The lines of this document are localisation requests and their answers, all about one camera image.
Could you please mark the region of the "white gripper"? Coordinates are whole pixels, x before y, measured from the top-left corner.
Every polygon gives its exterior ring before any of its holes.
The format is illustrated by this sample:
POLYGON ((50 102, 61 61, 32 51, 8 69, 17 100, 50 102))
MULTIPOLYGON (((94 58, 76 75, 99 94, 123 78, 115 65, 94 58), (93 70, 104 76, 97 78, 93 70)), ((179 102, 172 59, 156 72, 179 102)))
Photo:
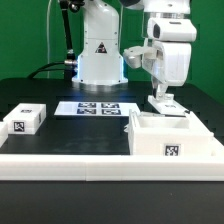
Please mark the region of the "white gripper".
POLYGON ((186 81, 196 28, 189 19, 150 18, 147 34, 155 57, 146 57, 146 70, 161 82, 153 84, 153 97, 173 100, 174 94, 166 90, 168 85, 182 86, 186 81))

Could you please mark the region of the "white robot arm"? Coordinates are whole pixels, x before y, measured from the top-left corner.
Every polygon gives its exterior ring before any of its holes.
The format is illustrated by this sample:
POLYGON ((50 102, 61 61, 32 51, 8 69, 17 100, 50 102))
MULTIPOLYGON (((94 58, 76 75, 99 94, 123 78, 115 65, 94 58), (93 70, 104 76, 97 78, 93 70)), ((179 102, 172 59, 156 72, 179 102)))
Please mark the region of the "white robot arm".
POLYGON ((153 97, 165 97, 170 86, 185 83, 191 43, 197 31, 187 18, 190 0, 119 0, 143 12, 144 44, 119 52, 119 15, 103 0, 84 0, 84 48, 78 56, 75 84, 112 87, 125 83, 123 65, 151 74, 153 97))

